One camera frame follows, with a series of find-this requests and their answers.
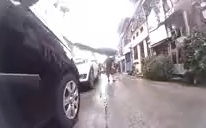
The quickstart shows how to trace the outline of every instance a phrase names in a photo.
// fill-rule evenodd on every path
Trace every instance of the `parked car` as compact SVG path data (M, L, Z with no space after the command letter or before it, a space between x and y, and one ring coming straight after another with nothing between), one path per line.
M79 71L80 82L88 83L91 88L94 88L100 74L97 59L95 57L76 58L75 64Z
M79 73L67 42L29 8L33 2L0 0L0 81L10 76L20 80L40 77L38 86L19 85L16 88L22 90L2 93L1 100L7 99L7 94L15 100L0 101L0 128L6 128L4 124L9 128L26 127L19 126L21 122L12 123L18 113L29 122L29 128L41 127L50 119L71 128L79 113ZM9 114L13 103L17 114Z

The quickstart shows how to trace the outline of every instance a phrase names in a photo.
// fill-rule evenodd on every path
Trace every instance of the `bush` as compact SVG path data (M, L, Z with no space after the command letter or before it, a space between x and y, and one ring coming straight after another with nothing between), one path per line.
M189 37L184 49L187 80L194 84L206 82L206 33L197 32Z
M143 60L142 72L147 79L166 81L172 77L173 64L167 56L151 56Z

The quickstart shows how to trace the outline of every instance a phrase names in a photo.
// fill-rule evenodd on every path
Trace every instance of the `street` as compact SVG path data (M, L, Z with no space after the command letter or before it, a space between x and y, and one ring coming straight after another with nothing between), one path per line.
M82 89L75 128L206 128L206 88L102 75Z

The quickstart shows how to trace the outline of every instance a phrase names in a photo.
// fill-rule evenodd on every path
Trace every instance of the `person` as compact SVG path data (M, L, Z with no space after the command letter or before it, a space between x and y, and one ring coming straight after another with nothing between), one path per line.
M112 67L113 66L113 59L112 59L112 57L108 57L105 61L105 64L106 64L106 75L108 78L108 82L110 82L110 75L111 76L113 75L113 67Z

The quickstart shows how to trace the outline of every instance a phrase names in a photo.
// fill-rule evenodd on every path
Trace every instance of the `dark car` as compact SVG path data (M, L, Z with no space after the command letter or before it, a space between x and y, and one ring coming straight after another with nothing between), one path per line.
M78 118L79 73L71 50L31 11L35 2L0 0L0 128L38 128L50 120L70 128ZM38 85L26 84L36 76Z

